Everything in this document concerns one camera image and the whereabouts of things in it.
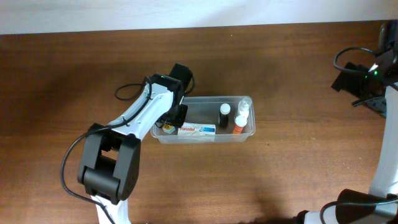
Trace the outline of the gold lid small jar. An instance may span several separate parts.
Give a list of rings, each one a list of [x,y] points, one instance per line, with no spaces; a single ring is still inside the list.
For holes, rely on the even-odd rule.
[[[163,125],[162,130],[167,134],[172,134],[176,130],[176,127],[169,124],[165,124]]]

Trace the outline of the white Panadol box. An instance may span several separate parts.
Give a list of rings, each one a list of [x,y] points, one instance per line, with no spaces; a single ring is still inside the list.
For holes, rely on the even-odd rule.
[[[215,135],[216,126],[214,124],[184,123],[178,129],[179,136],[202,136]]]

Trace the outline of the dark bottle white cap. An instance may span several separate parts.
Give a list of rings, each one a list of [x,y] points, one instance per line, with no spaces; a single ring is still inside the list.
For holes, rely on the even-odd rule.
[[[223,103],[220,106],[220,113],[219,113],[219,126],[221,128],[227,128],[229,122],[229,113],[231,111],[231,107],[227,103]]]

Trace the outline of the orange bottle white cap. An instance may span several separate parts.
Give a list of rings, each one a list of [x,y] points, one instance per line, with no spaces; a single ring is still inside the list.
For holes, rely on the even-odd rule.
[[[241,134],[244,127],[247,125],[247,118],[245,116],[239,115],[234,120],[233,134]]]

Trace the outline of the white dropper bottle clear cap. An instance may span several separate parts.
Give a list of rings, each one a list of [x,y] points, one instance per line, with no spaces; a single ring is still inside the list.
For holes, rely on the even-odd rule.
[[[234,114],[234,118],[236,118],[238,116],[243,116],[245,119],[248,119],[251,105],[252,105],[252,99],[248,96],[246,96],[242,100],[240,100],[237,105],[237,109]]]

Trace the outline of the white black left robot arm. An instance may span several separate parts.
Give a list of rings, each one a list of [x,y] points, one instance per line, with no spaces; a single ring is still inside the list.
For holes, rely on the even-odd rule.
[[[77,180],[95,202],[100,223],[129,223],[127,198],[139,175],[141,142],[153,125],[183,125],[193,73],[179,63],[170,74],[147,77],[141,95],[118,118],[93,124],[86,136]]]

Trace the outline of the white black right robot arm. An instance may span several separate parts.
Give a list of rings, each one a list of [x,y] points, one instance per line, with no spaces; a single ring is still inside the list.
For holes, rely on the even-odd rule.
[[[344,189],[334,202],[319,211],[303,210],[294,223],[397,223],[397,20],[385,22],[378,48],[371,51],[371,67],[333,60],[340,74],[332,84],[357,98],[354,107],[365,106],[386,119],[376,174],[368,193]]]

